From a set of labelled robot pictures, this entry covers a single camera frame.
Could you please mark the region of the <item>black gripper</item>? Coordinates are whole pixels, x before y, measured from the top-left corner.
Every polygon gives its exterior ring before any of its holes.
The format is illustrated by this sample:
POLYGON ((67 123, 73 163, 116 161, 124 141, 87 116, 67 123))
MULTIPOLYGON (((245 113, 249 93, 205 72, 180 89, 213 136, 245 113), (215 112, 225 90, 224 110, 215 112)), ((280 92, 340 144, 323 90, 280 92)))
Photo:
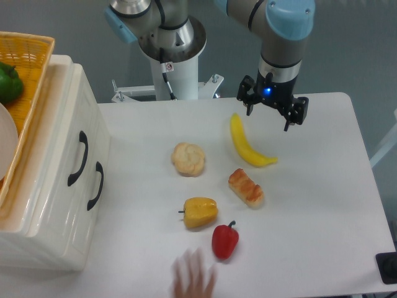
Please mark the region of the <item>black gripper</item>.
POLYGON ((286 123, 284 131, 291 125, 301 125, 307 115, 309 99, 307 97, 293 97, 297 77, 282 83, 273 82, 273 74, 263 76, 257 72, 256 82, 246 75, 239 84, 237 100, 246 108, 246 115, 250 116, 254 105, 264 104, 277 109, 283 114, 286 123))

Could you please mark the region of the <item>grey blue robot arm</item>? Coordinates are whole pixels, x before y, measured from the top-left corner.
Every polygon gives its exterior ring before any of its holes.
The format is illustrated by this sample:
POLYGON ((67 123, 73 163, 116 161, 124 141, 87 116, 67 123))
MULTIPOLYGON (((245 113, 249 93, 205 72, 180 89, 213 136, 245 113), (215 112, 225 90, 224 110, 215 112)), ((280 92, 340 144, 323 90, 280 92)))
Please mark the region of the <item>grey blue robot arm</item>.
MULTIPOLYGON (((313 28, 313 1, 217 1, 227 16, 261 39, 257 77, 245 76, 237 98, 251 113, 256 104, 278 110, 287 125, 302 124, 309 100, 293 89, 313 28)), ((121 40, 137 42, 151 63, 159 101, 213 96, 200 87, 198 58, 206 46, 204 26, 187 1, 111 1, 105 18, 121 40)))

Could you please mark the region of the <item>blurred human hand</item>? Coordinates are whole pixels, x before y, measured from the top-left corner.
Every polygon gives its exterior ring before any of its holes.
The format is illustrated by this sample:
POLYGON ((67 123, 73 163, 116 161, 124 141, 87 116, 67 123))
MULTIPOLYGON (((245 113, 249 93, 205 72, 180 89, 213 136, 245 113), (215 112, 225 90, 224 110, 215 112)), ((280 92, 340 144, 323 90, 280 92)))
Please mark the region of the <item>blurred human hand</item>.
POLYGON ((201 249, 187 250, 172 266, 172 296, 176 298, 211 298, 216 284, 214 267, 205 270, 201 249))

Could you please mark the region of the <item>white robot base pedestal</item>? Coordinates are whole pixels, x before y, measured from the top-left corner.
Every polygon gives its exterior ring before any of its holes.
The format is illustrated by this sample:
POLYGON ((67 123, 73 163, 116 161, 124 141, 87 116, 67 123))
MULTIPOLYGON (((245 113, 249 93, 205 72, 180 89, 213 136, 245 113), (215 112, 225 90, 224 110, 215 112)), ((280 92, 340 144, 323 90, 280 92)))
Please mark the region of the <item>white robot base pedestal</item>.
POLYGON ((218 98, 224 77, 214 73, 208 81, 199 81, 199 56, 205 49, 204 26, 194 17, 177 29, 156 28, 137 39, 149 60, 153 83, 150 86, 118 87, 112 82, 113 102, 132 102, 141 96, 157 101, 218 98))

